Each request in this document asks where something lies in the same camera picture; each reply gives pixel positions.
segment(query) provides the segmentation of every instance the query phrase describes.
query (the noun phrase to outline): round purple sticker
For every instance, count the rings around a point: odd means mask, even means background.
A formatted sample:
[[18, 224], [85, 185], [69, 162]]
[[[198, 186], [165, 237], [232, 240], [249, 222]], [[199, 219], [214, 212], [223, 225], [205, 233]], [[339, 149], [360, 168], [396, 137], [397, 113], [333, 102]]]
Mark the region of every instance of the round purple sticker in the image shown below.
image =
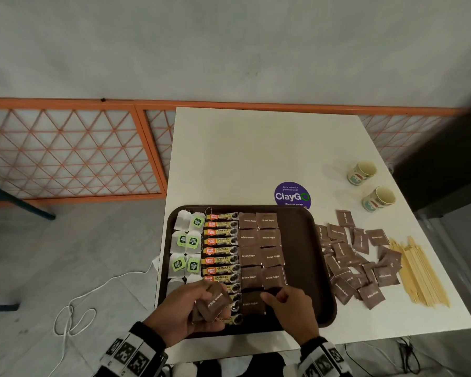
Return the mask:
[[296, 182], [283, 182], [274, 191], [276, 204], [279, 206], [303, 206], [310, 208], [309, 192]]

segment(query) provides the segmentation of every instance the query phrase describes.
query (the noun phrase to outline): forearm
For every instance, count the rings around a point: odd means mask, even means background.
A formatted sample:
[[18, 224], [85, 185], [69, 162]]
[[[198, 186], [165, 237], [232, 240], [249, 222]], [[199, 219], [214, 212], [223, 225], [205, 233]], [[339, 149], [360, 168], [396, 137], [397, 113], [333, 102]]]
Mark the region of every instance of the forearm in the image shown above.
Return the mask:
[[300, 348], [300, 364], [298, 375], [315, 375], [306, 373], [312, 368], [319, 375], [325, 377], [352, 377], [352, 371], [335, 346], [327, 342], [324, 337], [315, 337], [302, 344]]
[[163, 339], [141, 322], [135, 323], [123, 336], [115, 339], [101, 357], [97, 377], [125, 374], [133, 377], [156, 376], [167, 360]]

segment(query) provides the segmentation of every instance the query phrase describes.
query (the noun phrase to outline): floor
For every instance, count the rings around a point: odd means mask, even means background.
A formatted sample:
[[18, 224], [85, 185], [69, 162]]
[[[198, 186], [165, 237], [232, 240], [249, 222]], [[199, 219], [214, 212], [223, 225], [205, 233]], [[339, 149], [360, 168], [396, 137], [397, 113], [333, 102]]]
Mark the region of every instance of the floor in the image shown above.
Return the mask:
[[[62, 354], [62, 339], [52, 333], [59, 310], [114, 275], [148, 268], [160, 252], [164, 204], [164, 200], [62, 204], [49, 208], [57, 214], [52, 222], [16, 208], [0, 208], [0, 298], [21, 301], [19, 311], [0, 313], [0, 376], [49, 375]], [[93, 374], [106, 345], [152, 311], [156, 277], [153, 268], [146, 275], [127, 275], [75, 301], [77, 321], [89, 308], [95, 308], [97, 316], [83, 333], [68, 340], [65, 359], [53, 375]], [[60, 323], [65, 320], [62, 315]], [[441, 363], [471, 375], [471, 330], [415, 336], [412, 341]], [[401, 372], [394, 340], [369, 344], [383, 349], [398, 367], [370, 345], [348, 344], [347, 350], [373, 375]], [[435, 361], [418, 356], [423, 369], [432, 368], [421, 375], [450, 375], [435, 368]], [[286, 352], [284, 357], [293, 362], [299, 354]], [[244, 358], [223, 362], [237, 366], [224, 368], [224, 377], [235, 376], [246, 363]], [[355, 376], [366, 375], [350, 364]]]

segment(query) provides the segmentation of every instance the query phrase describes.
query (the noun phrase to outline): person's left hand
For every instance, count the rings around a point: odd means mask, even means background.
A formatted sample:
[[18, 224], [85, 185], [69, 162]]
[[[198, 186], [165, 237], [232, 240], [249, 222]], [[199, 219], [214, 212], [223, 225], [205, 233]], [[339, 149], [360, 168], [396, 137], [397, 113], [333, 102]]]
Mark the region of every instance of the person's left hand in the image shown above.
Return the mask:
[[[166, 347], [170, 347], [182, 341], [194, 332], [217, 332], [225, 328], [225, 324], [219, 321], [213, 323], [192, 323], [189, 315], [194, 308], [196, 300], [210, 300], [211, 292], [206, 290], [211, 282], [200, 280], [178, 287], [164, 299], [152, 314], [143, 323], [161, 336]], [[225, 308], [219, 317], [227, 319], [231, 311]]]

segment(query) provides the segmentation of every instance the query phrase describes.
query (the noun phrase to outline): white table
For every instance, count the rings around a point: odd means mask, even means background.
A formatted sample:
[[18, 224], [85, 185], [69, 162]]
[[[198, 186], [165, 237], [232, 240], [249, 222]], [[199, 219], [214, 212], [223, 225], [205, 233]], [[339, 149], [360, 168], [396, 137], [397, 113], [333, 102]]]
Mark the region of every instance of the white table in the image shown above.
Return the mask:
[[[353, 186], [346, 173], [362, 160], [373, 161], [378, 172], [363, 185]], [[354, 298], [346, 306], [337, 301], [337, 318], [320, 330], [322, 336], [343, 344], [471, 328], [471, 315], [354, 115], [177, 108], [159, 270], [166, 220], [172, 210], [185, 204], [275, 205], [274, 190], [285, 181], [299, 183], [310, 193], [310, 212], [317, 224], [337, 223], [335, 209], [346, 209], [358, 227], [383, 228], [398, 241], [412, 235], [452, 304], [451, 308], [427, 308], [411, 303], [402, 285], [384, 287], [386, 301], [371, 311]], [[392, 189], [397, 202], [375, 213], [366, 212], [361, 198], [378, 185]], [[376, 256], [370, 246], [367, 258], [376, 260]], [[167, 353], [168, 362], [176, 363], [298, 348], [280, 331], [189, 339]]]

